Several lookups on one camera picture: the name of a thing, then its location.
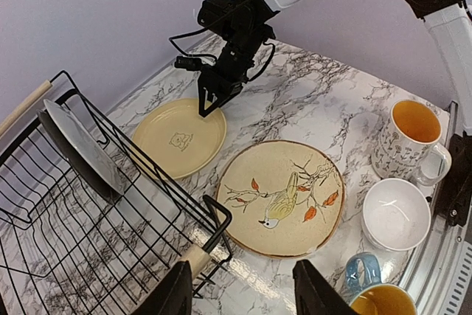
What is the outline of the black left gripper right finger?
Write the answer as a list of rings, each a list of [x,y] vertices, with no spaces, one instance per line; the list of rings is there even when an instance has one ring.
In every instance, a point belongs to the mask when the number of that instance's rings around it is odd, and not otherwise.
[[[356,314],[309,260],[296,262],[293,278],[298,315]]]

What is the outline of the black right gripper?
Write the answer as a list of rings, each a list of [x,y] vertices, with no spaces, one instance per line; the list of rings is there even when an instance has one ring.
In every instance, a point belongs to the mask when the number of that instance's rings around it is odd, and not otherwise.
[[[226,42],[214,68],[202,67],[198,78],[198,114],[201,117],[209,116],[239,95],[242,83],[254,81],[266,70],[275,53],[275,45],[268,43],[268,39],[274,40],[275,34],[267,24],[252,30],[237,30]],[[260,70],[248,78],[247,71],[254,66],[254,56],[262,44],[271,46],[271,53]]]

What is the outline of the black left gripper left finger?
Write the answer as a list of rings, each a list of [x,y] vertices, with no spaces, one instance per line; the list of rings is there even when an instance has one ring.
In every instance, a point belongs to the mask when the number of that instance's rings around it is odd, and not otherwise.
[[[191,314],[192,271],[188,261],[178,261],[132,315]]]

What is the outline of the pale yellow round plate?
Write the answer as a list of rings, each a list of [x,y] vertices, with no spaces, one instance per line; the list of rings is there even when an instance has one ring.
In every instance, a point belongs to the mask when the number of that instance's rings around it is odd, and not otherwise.
[[[222,148],[227,123],[221,109],[198,114],[198,100],[174,100],[151,111],[134,131],[130,156],[146,173],[165,179],[189,176],[206,166]]]

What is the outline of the cream bird pattern plate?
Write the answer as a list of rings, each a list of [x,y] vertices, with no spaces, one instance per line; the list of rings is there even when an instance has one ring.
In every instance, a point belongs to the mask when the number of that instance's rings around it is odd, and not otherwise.
[[[274,140],[237,154],[222,173],[215,199],[232,214],[226,232],[238,246],[295,258],[331,239],[345,197],[342,175],[325,153]]]

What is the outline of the black wire dish rack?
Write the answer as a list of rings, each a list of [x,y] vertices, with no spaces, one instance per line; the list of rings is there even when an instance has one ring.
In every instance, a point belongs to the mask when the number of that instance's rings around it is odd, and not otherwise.
[[[28,108],[1,138],[1,312],[130,314],[180,259],[205,251],[194,277],[203,298],[232,259],[229,212],[194,197],[146,157],[79,90],[57,73],[52,99],[89,126],[112,158],[122,193],[97,193]]]

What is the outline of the red and teal plate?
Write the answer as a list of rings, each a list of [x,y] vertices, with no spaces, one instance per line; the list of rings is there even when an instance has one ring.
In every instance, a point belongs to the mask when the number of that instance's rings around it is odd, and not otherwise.
[[[117,165],[99,146],[82,122],[69,109],[63,108],[52,100],[45,99],[44,106],[67,142],[104,182],[114,191],[123,195],[125,182],[119,175]]]

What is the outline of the grey reindeer plate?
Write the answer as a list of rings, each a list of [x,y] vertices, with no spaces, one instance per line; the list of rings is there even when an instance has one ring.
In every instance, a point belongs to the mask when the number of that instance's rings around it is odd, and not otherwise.
[[[92,166],[73,148],[52,121],[50,115],[46,111],[39,110],[37,111],[37,116],[49,138],[55,143],[58,150],[77,174],[108,204],[117,202],[119,200],[119,193],[105,182]]]

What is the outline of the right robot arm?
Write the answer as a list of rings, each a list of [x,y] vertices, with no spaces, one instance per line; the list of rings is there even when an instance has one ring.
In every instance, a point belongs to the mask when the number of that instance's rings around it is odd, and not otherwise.
[[[465,0],[205,0],[198,23],[234,41],[270,23],[284,42],[339,59],[433,103],[457,102],[471,134]]]

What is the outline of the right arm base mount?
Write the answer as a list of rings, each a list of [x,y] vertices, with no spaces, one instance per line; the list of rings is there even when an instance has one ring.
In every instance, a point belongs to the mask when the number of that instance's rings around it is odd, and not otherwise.
[[[433,215],[451,227],[465,226],[471,207],[471,136],[454,134],[449,152],[452,166],[435,190]]]

